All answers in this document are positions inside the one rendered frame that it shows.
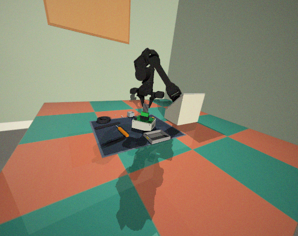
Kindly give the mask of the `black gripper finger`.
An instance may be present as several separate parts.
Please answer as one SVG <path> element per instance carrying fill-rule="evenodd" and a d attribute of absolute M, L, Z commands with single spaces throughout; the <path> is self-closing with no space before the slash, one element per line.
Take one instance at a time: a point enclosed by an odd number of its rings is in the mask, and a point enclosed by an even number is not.
<path fill-rule="evenodd" d="M 153 102 L 154 99 L 155 99 L 154 97 L 150 97 L 149 98 L 149 108 L 150 108 L 150 106 L 151 106 L 151 104 L 152 104 L 152 102 Z"/>
<path fill-rule="evenodd" d="M 144 99 L 145 99 L 145 97 L 143 96 L 143 95 L 137 95 L 138 97 L 139 97 L 139 99 L 140 99 L 140 101 L 141 101 L 141 104 L 142 104 L 142 107 L 143 107 L 143 103 L 144 103 Z"/>

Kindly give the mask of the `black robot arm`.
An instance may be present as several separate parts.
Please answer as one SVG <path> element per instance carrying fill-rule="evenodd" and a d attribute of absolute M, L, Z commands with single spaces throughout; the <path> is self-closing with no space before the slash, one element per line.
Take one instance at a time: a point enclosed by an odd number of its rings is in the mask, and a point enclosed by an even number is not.
<path fill-rule="evenodd" d="M 147 67 L 148 65 L 150 66 Z M 135 77 L 138 81 L 153 80 L 154 71 L 156 69 L 157 73 L 166 85 L 167 94 L 169 98 L 172 99 L 172 102 L 180 97 L 181 91 L 179 87 L 169 80 L 168 76 L 160 65 L 160 58 L 155 50 L 149 48 L 144 49 L 142 54 L 134 61 L 134 66 L 136 71 Z M 143 84 L 138 88 L 138 91 L 139 95 L 151 95 L 153 92 L 152 84 L 149 83 L 148 85 L 146 82 L 143 82 Z"/>

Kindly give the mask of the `green circuit board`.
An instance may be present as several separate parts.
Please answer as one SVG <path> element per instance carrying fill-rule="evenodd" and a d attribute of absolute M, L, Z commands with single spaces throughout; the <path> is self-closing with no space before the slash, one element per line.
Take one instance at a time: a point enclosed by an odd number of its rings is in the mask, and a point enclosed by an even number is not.
<path fill-rule="evenodd" d="M 149 121 L 150 121 L 150 123 L 152 123 L 155 119 L 155 118 L 150 118 L 150 117 L 148 120 L 140 119 L 140 115 L 138 115 L 136 118 L 137 118 L 137 121 L 142 121 L 142 122 L 146 122 L 146 123 L 149 123 Z"/>

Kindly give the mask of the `green power plug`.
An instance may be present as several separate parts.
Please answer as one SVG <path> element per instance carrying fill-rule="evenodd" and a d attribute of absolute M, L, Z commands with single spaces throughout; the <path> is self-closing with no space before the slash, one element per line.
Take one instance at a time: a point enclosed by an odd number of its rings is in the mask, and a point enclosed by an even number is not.
<path fill-rule="evenodd" d="M 143 111 L 141 112 L 141 116 L 148 117 L 149 116 L 149 104 L 143 103 Z"/>

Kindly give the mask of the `dark blue work mat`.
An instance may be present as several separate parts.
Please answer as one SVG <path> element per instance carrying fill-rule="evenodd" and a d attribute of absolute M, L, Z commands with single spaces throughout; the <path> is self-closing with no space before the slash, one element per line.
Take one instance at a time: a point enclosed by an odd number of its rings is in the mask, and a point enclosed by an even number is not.
<path fill-rule="evenodd" d="M 98 123 L 97 120 L 89 121 L 92 127 L 96 142 L 98 144 L 100 153 L 102 158 L 115 155 L 118 153 L 130 151 L 133 149 L 145 147 L 152 145 L 144 136 L 143 134 L 147 131 L 132 128 L 132 120 L 137 117 L 124 117 L 124 118 L 112 118 L 108 123 Z M 152 131 L 155 130 L 162 130 L 171 136 L 170 139 L 178 138 L 181 136 L 185 136 L 186 134 L 182 133 L 181 131 L 177 130 L 176 128 L 172 127 L 168 123 L 164 122 L 163 120 L 159 119 L 158 117 L 154 116 L 153 114 L 149 115 L 149 117 L 154 117 L 156 119 L 155 127 Z M 117 124 L 118 127 L 121 127 L 126 133 L 129 134 L 129 137 L 125 137 L 119 130 L 116 125 L 95 129 L 95 127 L 104 126 L 107 124 L 120 122 Z M 104 146 L 106 142 L 125 137 L 125 139 L 116 142 L 114 144 Z M 102 147 L 102 146 L 104 147 Z"/>

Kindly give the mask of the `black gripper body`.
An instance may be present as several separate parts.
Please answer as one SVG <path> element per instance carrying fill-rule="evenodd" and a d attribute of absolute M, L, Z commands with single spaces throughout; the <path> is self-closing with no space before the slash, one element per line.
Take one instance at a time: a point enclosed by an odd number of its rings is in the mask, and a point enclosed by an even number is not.
<path fill-rule="evenodd" d="M 148 85 L 149 85 L 149 83 L 151 83 L 152 88 L 153 88 L 153 83 L 154 83 L 153 80 L 142 81 L 142 84 L 143 84 L 143 82 L 146 82 L 146 84 L 148 84 Z M 137 95 L 139 95 L 138 88 L 131 88 L 130 94 L 136 94 L 136 93 L 137 93 Z M 162 99 L 164 97 L 164 92 L 162 92 L 162 91 L 152 92 L 151 97 Z"/>

